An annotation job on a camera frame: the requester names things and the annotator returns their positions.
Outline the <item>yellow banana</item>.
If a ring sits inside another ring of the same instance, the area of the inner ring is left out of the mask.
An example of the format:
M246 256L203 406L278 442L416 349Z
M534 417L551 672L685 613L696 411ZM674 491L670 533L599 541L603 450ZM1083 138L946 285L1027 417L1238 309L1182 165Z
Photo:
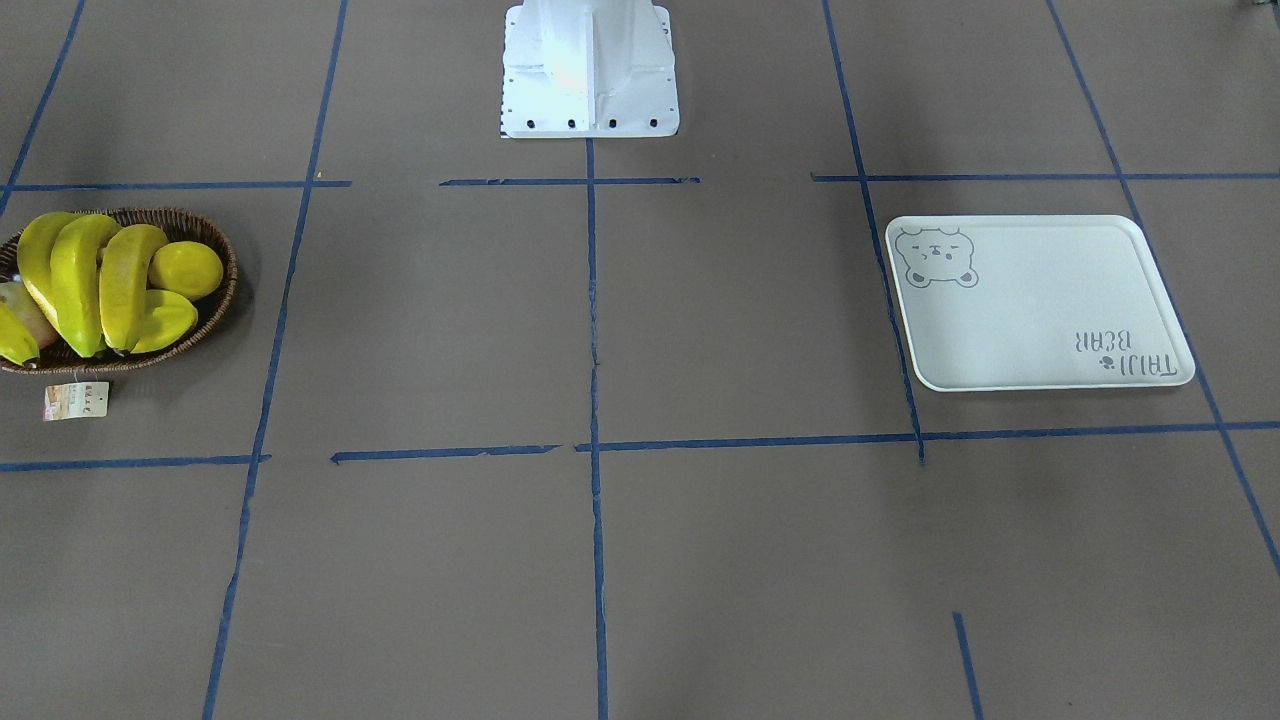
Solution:
M99 316L106 346L129 354L141 337L150 264L169 243L161 228L134 224L106 243L99 272Z
M83 214L63 227L50 255L51 301L61 338L79 357L104 347L99 254L122 227L105 214Z
M52 304L51 252L60 232L81 215L51 211L36 217L20 233L17 246L18 275L32 300L55 331L61 331Z
M6 302L1 302L1 355L9 363L38 368L41 348L26 323Z

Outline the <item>brown wicker basket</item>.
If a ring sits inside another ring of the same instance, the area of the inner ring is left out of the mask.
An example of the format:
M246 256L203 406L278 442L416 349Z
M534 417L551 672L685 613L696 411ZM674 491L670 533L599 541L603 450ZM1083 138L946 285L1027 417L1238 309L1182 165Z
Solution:
M115 219L122 228L134 224L151 224L165 231L169 243L195 241L205 243L221 258L225 272L220 286L207 297L192 302L198 309L198 324L183 340L172 347L154 354L116 354L104 340L102 351L93 357L79 357L61 338L41 350L40 365L35 369L18 366L3 357L4 372L23 375L59 375L72 373L120 373L164 363L183 354L218 327L228 314L239 282L239 268L236 250L227 236L207 218L177 208L120 208L101 211L73 211L83 214L105 214ZM3 282L20 282L17 268L17 246L20 233L14 234L3 245Z

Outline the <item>paper basket tag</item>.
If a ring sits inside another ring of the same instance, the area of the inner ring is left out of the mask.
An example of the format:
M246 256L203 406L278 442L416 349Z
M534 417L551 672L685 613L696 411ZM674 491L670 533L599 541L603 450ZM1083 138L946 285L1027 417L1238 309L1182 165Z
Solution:
M44 421L96 419L106 416L110 407L108 380L78 380L44 388Z

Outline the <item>white bear tray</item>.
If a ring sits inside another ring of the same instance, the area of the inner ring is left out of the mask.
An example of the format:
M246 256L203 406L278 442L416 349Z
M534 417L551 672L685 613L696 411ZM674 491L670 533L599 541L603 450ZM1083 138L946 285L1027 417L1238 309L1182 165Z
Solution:
M1125 217L899 217L884 242L929 389L1179 387L1196 375L1146 233Z

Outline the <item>yellow lemon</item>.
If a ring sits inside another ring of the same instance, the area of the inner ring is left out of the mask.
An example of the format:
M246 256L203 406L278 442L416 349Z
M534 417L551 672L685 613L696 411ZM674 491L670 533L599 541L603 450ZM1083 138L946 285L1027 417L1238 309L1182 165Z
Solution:
M195 302L220 286L224 272L224 263L214 249L195 241L180 241L166 243L155 252L147 279L154 288Z

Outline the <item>yellow starfruit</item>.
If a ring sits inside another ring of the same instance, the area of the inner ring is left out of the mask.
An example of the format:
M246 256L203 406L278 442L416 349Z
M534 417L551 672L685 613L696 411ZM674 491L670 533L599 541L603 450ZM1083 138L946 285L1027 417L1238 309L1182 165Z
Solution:
M138 341L131 354L154 354L183 340L198 324L198 309L183 295L147 290Z

